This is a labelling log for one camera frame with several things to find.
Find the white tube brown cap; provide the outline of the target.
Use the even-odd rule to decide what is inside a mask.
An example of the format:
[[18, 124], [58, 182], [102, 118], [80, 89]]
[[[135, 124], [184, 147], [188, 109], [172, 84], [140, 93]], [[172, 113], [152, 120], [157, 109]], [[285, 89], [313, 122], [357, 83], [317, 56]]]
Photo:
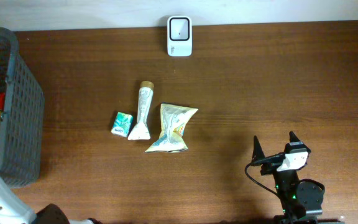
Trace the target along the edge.
[[128, 140], [149, 140], [150, 132], [147, 126], [147, 117], [154, 94], [154, 84], [142, 81], [139, 89], [137, 122], [128, 136]]

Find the white barcode scanner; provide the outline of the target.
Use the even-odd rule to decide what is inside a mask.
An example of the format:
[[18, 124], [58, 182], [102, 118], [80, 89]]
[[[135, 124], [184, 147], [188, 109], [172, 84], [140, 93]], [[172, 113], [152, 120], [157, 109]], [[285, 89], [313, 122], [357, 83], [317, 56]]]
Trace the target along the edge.
[[167, 53], [171, 57], [188, 57], [193, 49], [192, 20], [188, 16], [167, 19]]

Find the yellow white wipes bag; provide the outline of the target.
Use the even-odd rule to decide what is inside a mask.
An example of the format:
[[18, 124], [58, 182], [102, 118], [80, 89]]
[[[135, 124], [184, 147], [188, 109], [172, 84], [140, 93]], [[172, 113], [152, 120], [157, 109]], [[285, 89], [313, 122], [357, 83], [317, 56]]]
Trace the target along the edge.
[[184, 130], [197, 111], [198, 108], [162, 103], [160, 107], [160, 136], [145, 153], [187, 151], [188, 146], [183, 140]]

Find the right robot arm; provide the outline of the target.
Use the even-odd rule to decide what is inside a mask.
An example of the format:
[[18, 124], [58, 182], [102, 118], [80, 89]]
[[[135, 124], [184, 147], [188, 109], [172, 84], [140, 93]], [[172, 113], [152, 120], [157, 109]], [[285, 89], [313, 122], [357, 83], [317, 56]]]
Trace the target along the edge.
[[299, 179], [297, 172], [307, 165], [311, 149], [294, 132], [289, 132], [289, 143], [284, 151], [266, 157], [257, 136], [253, 139], [252, 160], [247, 167], [260, 167], [261, 175], [272, 175], [275, 189], [271, 190], [255, 179], [260, 187], [280, 200], [283, 215], [276, 215], [274, 223], [318, 223], [317, 216], [323, 212], [325, 187], [311, 179]]

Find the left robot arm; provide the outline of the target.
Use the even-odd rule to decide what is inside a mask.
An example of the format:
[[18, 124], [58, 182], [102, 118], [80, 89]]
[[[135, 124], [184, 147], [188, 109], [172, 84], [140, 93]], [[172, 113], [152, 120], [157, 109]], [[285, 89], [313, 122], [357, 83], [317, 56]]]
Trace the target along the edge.
[[35, 212], [0, 177], [0, 224], [101, 224], [94, 218], [70, 220], [55, 204]]

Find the grey mesh basket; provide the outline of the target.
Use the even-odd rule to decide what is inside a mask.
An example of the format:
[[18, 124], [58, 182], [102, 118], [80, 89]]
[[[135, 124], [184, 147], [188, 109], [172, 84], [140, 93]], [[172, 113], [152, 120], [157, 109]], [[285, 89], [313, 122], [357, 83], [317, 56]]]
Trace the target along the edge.
[[45, 97], [19, 54], [15, 34], [0, 27], [0, 176], [10, 188], [34, 183], [40, 174]]

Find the green tissue pack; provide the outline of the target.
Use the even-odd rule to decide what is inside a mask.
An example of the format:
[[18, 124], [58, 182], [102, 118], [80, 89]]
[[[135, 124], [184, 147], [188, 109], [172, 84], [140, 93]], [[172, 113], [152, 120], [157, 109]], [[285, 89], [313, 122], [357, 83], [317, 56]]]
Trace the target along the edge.
[[128, 137], [132, 122], [133, 116], [131, 114], [118, 112], [114, 120], [111, 133], [125, 138]]

